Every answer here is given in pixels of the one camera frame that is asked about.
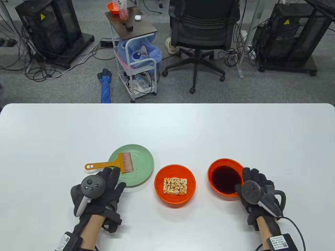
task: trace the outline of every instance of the blue umbrella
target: blue umbrella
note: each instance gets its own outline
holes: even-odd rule
[[[97,74],[100,82],[102,83],[101,87],[101,103],[111,103],[111,87],[110,83],[112,81],[112,73],[103,68],[102,72]]]

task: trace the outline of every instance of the pink bristles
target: pink bristles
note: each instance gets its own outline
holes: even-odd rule
[[[125,173],[134,171],[133,162],[131,161],[130,153],[122,153],[123,165],[125,167]]]

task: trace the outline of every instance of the soy sauce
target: soy sauce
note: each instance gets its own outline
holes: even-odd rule
[[[242,179],[237,171],[229,166],[220,166],[212,173],[212,182],[221,193],[235,193],[235,185],[242,184]]]

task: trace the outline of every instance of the orange bowl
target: orange bowl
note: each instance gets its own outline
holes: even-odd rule
[[[172,195],[163,192],[164,178],[180,178],[187,179],[187,193],[186,195]],[[193,173],[185,166],[168,165],[159,170],[155,177],[155,190],[157,195],[167,203],[183,204],[189,201],[196,188],[195,178]]]
[[[243,185],[243,175],[242,175],[242,169],[243,169],[243,166],[234,161],[234,160],[231,160],[231,159],[219,159],[219,160],[216,160],[214,161],[210,167],[208,168],[208,181],[210,183],[210,185],[212,186],[212,188],[217,191],[219,194],[222,194],[224,196],[228,196],[228,197],[238,197],[238,194],[235,192],[235,193],[222,193],[220,192],[219,190],[216,189],[216,187],[213,185],[213,182],[212,182],[212,174],[213,174],[213,171],[220,167],[220,166],[228,166],[228,167],[231,167],[232,169],[234,169],[235,171],[238,172],[238,174],[240,175],[241,177],[241,180],[242,180],[242,185]]]
[[[113,5],[113,2],[111,2],[107,5],[107,9],[109,9],[109,11],[112,12],[113,14],[119,14],[120,13],[119,5]]]

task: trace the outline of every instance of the rolling cart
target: rolling cart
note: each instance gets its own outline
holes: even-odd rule
[[[135,99],[144,95],[153,94],[154,96],[157,94],[157,66],[156,61],[152,58],[142,59],[139,61],[135,61],[130,63],[128,46],[129,44],[136,39],[140,39],[143,37],[153,36],[155,32],[157,32],[156,28],[150,23],[149,19],[143,15],[143,13],[138,9],[137,6],[133,6],[128,8],[129,18],[126,21],[123,21],[119,18],[118,15],[114,15],[111,12],[106,12],[105,15],[110,21],[110,31],[113,40],[113,49],[117,61],[118,67],[118,76],[121,79],[123,85],[125,86],[129,96],[131,97],[130,102],[134,103]],[[135,15],[141,15],[141,21],[135,21]],[[126,23],[127,26],[133,26],[133,31],[127,31],[125,29]],[[116,35],[119,35],[121,40],[126,40],[125,50],[126,50],[126,58],[127,61],[123,61],[116,47]],[[138,69],[133,69],[132,65],[142,63],[142,62],[153,62],[152,65],[147,65],[144,67],[140,67]],[[141,74],[144,72],[148,72],[149,70],[154,70],[154,80],[152,80],[149,74],[143,74],[141,77],[150,84],[151,87],[144,91],[135,89],[135,75]]]

